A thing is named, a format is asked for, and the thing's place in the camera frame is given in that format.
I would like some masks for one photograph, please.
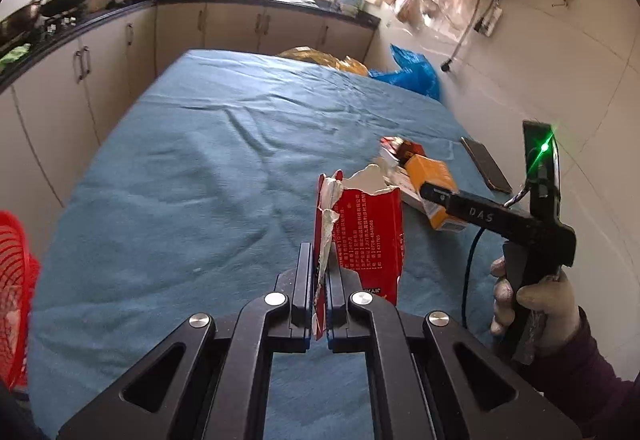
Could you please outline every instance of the black countertop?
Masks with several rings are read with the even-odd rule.
[[[85,32],[93,30],[101,24],[108,23],[117,17],[129,14],[135,10],[143,8],[149,8],[157,4],[180,4],[180,3],[239,3],[239,4],[252,4],[257,6],[268,6],[269,8],[286,8],[290,10],[303,11],[309,14],[320,15],[324,17],[331,17],[340,19],[349,23],[354,23],[365,28],[371,28],[375,30],[380,24],[380,19],[367,13],[360,12],[357,17],[349,17],[339,12],[334,12],[328,8],[311,7],[300,4],[290,4],[281,0],[146,0],[128,4],[113,8],[110,10],[103,10],[96,12],[89,16],[84,17],[77,26],[73,28],[67,28],[65,31],[55,35],[47,41],[40,42],[34,46],[31,51],[22,57],[20,60],[7,65],[4,71],[0,74],[0,94],[4,92],[14,81],[16,81],[23,73],[26,73],[32,66],[40,62],[47,55],[51,54],[55,50],[61,48],[69,41],[76,39],[78,36]]]

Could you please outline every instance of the red plastic container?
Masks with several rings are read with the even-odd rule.
[[[28,319],[39,272],[20,222],[0,211],[0,378],[9,389],[26,386]]]

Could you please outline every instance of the smartphone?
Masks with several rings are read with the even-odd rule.
[[[511,185],[507,181],[507,178],[504,177],[504,174],[502,174],[502,171],[500,171],[498,164],[495,163],[489,151],[486,150],[486,147],[480,142],[464,136],[460,141],[476,164],[478,171],[482,175],[482,178],[484,178],[486,186],[492,191],[500,191],[501,193],[510,195]]]

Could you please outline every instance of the gloved hand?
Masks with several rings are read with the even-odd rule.
[[[515,318],[513,288],[505,277],[504,257],[492,263],[491,274],[499,278],[494,287],[491,333],[500,336]],[[516,300],[525,308],[542,311],[547,315],[545,330],[537,344],[538,352],[543,356],[560,350],[580,328],[580,314],[575,303],[574,289],[563,270],[560,271],[557,281],[543,279],[535,285],[521,287],[516,293]]]

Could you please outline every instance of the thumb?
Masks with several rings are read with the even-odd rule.
[[[543,279],[535,285],[523,286],[516,294],[516,301],[529,310],[545,312],[545,314],[560,314],[568,304],[572,304],[570,285],[566,277],[561,279]]]

